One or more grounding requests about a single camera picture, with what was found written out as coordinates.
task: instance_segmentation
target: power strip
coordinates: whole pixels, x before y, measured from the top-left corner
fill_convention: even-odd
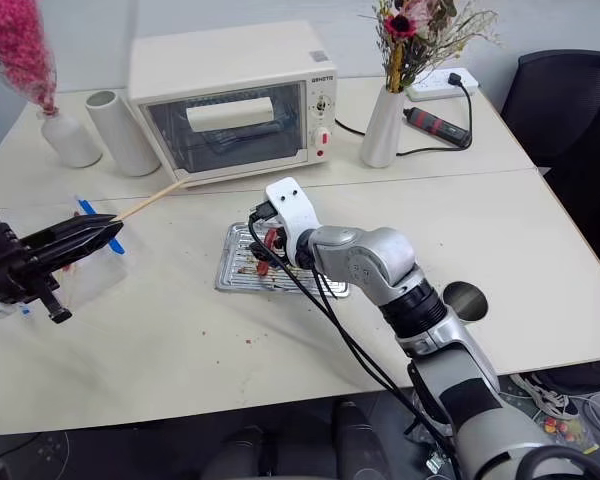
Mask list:
[[[461,97],[464,95],[460,87],[449,85],[449,74],[457,73],[469,95],[478,90],[478,81],[466,68],[441,68],[433,72],[422,72],[416,81],[407,87],[407,95],[413,102],[434,100],[437,98]]]

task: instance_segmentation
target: oven door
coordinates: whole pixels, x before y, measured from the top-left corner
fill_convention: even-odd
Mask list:
[[[176,176],[230,178],[306,162],[304,81],[147,105]]]

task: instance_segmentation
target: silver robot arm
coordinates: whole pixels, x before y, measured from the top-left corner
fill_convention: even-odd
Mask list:
[[[292,178],[269,185],[266,194],[275,209],[267,216],[275,215],[285,228],[290,262],[357,285],[378,306],[412,359],[409,374],[427,412],[452,425],[465,478],[515,478],[522,458],[548,445],[547,437],[500,399],[489,360],[429,285],[409,241],[390,228],[367,232],[320,225]],[[535,470],[535,477],[579,473],[569,462],[550,459]]]

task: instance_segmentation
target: bamboo skewer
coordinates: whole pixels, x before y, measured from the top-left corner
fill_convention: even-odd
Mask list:
[[[121,213],[116,218],[114,218],[113,221],[117,222],[117,221],[120,221],[120,220],[124,220],[125,218],[130,217],[131,215],[133,215],[134,213],[138,213],[143,208],[148,207],[153,202],[155,202],[157,200],[160,200],[165,195],[168,195],[169,193],[173,192],[174,190],[177,190],[182,185],[184,185],[185,183],[190,182],[190,181],[191,181],[190,178],[183,178],[182,180],[179,180],[176,183],[173,183],[173,184],[169,185],[167,188],[165,188],[163,190],[160,190],[158,193],[154,193],[153,195],[151,195],[146,200],[143,200],[142,202],[138,203],[137,205],[134,205],[132,208],[130,208],[126,212]]]

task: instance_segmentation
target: black office chair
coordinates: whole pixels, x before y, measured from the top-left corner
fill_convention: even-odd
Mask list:
[[[600,131],[552,168],[545,180],[600,259]]]
[[[520,57],[502,118],[536,165],[557,165],[600,129],[600,52]]]

